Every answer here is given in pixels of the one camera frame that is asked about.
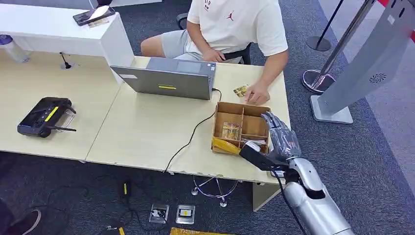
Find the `stanchion post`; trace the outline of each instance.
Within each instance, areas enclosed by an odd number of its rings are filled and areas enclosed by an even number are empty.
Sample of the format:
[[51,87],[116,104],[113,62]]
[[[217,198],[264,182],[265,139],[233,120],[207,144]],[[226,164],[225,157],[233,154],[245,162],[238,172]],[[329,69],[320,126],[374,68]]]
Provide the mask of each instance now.
[[376,0],[365,0],[321,70],[307,70],[304,72],[302,84],[308,90],[316,94],[323,94],[324,91],[333,84],[335,79],[328,73],[331,66],[337,56],[343,51],[375,2]]
[[336,16],[337,12],[340,9],[340,6],[342,5],[343,0],[340,0],[339,4],[337,5],[336,9],[334,10],[333,15],[331,15],[330,20],[328,21],[322,35],[319,36],[312,36],[309,37],[307,39],[307,41],[305,42],[307,44],[308,47],[310,47],[313,50],[318,50],[318,51],[327,51],[330,50],[331,48],[331,44],[330,42],[324,38],[325,33],[327,32],[327,30],[330,28],[331,22],[333,21],[334,17]]

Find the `speaker grille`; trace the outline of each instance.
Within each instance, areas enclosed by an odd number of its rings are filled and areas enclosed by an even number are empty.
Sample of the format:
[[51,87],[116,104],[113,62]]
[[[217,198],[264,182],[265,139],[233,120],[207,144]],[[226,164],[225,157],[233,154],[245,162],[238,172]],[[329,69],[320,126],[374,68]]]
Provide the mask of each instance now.
[[386,78],[386,74],[384,73],[378,73],[373,75],[372,77],[369,78],[369,82],[371,83],[379,83],[382,82],[383,80],[385,80]]

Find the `man's hand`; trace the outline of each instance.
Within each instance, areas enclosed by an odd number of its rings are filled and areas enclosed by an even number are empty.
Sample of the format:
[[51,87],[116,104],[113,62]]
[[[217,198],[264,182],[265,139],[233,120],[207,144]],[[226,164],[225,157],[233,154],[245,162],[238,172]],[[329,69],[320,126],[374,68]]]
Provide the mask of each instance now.
[[222,52],[209,48],[202,52],[203,60],[208,62],[222,62],[225,56]]
[[245,101],[248,104],[261,105],[268,100],[270,100],[270,94],[266,85],[257,83],[248,87],[245,94]]

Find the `person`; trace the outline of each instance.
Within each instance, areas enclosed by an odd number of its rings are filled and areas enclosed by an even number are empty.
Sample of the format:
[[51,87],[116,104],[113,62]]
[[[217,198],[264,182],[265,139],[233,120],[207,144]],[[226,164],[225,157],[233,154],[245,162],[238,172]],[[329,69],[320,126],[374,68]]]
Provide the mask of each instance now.
[[33,210],[22,219],[14,222],[12,212],[0,199],[0,235],[34,235],[41,217],[40,210]]
[[267,59],[261,77],[248,87],[245,100],[261,105],[270,99],[268,87],[288,60],[278,0],[193,0],[186,27],[144,40],[142,55],[223,62],[224,53],[258,43]]

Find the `white desk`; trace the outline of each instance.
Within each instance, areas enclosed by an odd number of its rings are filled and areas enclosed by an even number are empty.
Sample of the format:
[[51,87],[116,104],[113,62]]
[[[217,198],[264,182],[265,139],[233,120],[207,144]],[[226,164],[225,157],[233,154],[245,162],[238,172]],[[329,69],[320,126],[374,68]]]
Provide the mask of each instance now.
[[[70,56],[80,64],[63,71],[59,54],[33,52],[28,63],[14,62],[0,50],[0,151],[85,160],[118,92],[103,57]],[[46,139],[23,136],[17,125],[43,97],[69,98],[77,112],[76,132]]]
[[[78,26],[74,15],[86,10],[0,3],[0,34],[11,35],[28,51],[105,57],[108,65],[130,66],[134,54],[119,13],[108,23]],[[121,78],[114,73],[115,79]]]
[[[144,68],[148,59],[136,57],[134,66]],[[218,64],[213,87],[222,91],[222,101],[241,103],[243,100],[233,89],[252,84],[261,73],[259,66]],[[264,106],[270,107],[289,126],[283,74],[270,87],[270,94],[271,100]],[[138,94],[123,84],[87,161],[162,171],[172,155],[188,142],[194,126],[214,112],[218,101],[217,92],[211,101],[204,101]],[[210,149],[213,122],[211,118],[199,126],[190,146],[176,156],[168,171],[268,184],[254,184],[254,210],[259,209],[278,194],[277,180],[239,156],[213,153]],[[267,193],[255,196],[260,190]]]

